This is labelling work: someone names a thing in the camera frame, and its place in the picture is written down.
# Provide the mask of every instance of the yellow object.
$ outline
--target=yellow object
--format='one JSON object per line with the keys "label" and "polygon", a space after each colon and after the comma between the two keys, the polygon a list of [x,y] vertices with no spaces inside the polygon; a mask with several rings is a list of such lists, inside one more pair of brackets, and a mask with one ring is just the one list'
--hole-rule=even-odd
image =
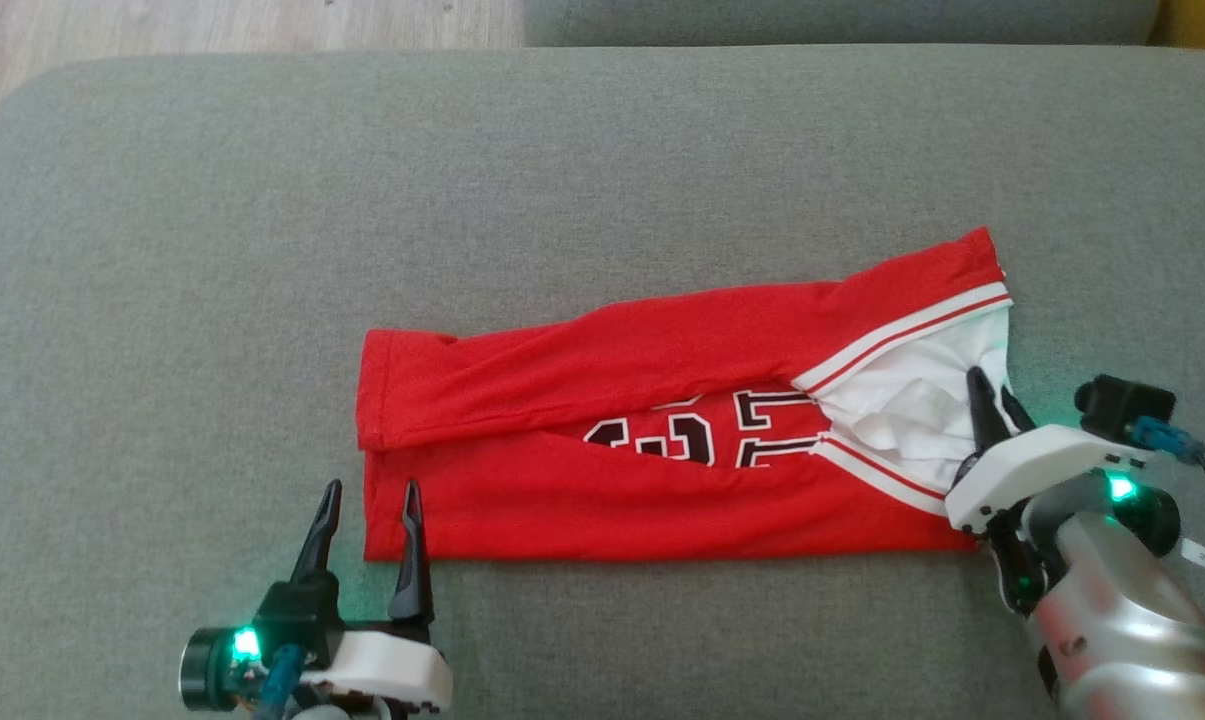
{"label": "yellow object", "polygon": [[1152,42],[1205,47],[1205,0],[1163,0]]}

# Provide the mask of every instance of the gray cushion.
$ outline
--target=gray cushion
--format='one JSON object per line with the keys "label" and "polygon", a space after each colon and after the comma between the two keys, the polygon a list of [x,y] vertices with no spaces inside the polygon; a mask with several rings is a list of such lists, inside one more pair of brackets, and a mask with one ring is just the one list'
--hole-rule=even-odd
{"label": "gray cushion", "polygon": [[1145,45],[1158,0],[524,0],[529,45]]}
{"label": "gray cushion", "polygon": [[[1013,380],[1205,438],[1205,54],[829,46],[186,58],[0,108],[0,718],[180,718],[329,478],[375,325],[477,334],[837,278],[989,224]],[[1205,484],[1160,479],[1205,542]],[[1205,573],[1169,562],[1205,609]],[[983,556],[443,563],[455,719],[1050,716]]]}

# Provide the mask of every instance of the wooden floor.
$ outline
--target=wooden floor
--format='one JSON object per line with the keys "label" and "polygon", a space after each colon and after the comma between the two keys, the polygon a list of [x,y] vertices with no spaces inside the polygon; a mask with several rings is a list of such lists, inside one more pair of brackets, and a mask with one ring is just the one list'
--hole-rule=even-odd
{"label": "wooden floor", "polygon": [[0,100],[94,58],[519,45],[521,0],[0,0]]}

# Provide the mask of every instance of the red fabric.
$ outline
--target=red fabric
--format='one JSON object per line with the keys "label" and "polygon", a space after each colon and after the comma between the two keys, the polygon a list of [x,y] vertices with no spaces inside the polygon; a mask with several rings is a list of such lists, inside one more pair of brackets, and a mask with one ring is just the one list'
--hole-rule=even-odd
{"label": "red fabric", "polygon": [[[366,336],[358,432],[366,453],[368,560],[401,551],[405,482],[423,492],[430,555],[605,561],[944,550],[969,542],[823,458],[736,468],[747,438],[827,429],[813,405],[762,406],[737,426],[734,393],[784,393],[876,327],[1003,279],[984,229],[845,282],[727,288],[602,307],[543,327],[455,338]],[[652,407],[704,396],[693,406]],[[686,455],[670,418],[712,427],[715,462]],[[584,442],[605,420],[627,442]]]}

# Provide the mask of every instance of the red jersey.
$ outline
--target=red jersey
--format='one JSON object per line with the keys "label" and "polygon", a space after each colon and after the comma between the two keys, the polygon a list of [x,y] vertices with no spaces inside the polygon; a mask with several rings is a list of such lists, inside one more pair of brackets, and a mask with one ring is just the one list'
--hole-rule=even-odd
{"label": "red jersey", "polygon": [[686,560],[966,548],[966,370],[1006,377],[984,229],[844,282],[622,302],[543,327],[366,336],[368,560],[405,483],[429,551]]}

